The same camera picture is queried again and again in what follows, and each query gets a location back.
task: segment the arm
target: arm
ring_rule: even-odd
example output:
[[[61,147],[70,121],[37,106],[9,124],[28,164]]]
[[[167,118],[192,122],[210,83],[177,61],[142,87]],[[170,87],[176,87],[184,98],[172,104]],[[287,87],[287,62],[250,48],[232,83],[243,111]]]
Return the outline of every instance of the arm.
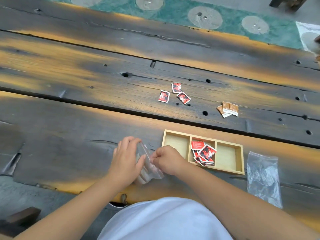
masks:
[[[105,177],[14,239],[80,239],[101,210],[140,174],[145,160],[145,156],[142,156],[136,164],[137,143],[140,141],[125,137],[114,150]]]
[[[171,146],[158,148],[153,163],[184,181],[237,240],[318,240],[320,234],[281,209],[187,162]]]

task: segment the hand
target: hand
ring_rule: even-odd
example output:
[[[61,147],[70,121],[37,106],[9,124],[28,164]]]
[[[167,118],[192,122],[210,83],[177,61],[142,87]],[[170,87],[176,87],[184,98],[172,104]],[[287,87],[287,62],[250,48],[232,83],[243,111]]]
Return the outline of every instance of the hand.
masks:
[[[129,186],[140,174],[146,155],[142,155],[136,163],[137,144],[141,139],[133,136],[125,137],[118,143],[113,151],[113,159],[108,171],[115,183],[125,188]]]
[[[159,147],[152,154],[153,164],[161,169],[163,172],[178,176],[181,168],[188,162],[183,158],[177,149],[170,145]]]

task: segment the wooden tray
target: wooden tray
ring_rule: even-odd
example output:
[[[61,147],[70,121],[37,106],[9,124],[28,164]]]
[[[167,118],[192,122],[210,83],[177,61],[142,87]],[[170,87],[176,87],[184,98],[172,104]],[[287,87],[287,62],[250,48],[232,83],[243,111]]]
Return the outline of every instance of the wooden tray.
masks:
[[[217,150],[213,155],[215,159],[214,166],[201,166],[194,161],[194,155],[191,151],[191,141],[204,141]],[[188,162],[199,167],[228,173],[245,174],[242,145],[165,129],[162,146],[166,145],[174,147]]]

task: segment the person's left arm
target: person's left arm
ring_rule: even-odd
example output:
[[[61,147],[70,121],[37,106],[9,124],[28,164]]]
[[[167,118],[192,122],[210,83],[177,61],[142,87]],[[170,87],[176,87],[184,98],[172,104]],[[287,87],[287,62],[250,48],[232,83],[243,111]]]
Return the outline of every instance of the person's left arm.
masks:
[[[144,155],[136,164],[137,143],[140,141],[125,137],[114,150],[105,177],[14,239],[79,240],[101,210],[140,174],[145,160]]]

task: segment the plastic bag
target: plastic bag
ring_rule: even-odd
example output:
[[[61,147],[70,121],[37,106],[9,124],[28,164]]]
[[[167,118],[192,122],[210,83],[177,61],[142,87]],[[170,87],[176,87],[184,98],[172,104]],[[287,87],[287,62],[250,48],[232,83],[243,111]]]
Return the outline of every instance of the plastic bag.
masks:
[[[140,175],[134,181],[136,184],[146,184],[151,179],[162,179],[164,177],[162,171],[152,164],[151,153],[146,145],[140,142],[137,145],[136,161],[138,162],[139,158],[144,154],[146,154],[146,161]]]
[[[278,158],[250,152],[247,161],[248,193],[283,208],[278,174]]]

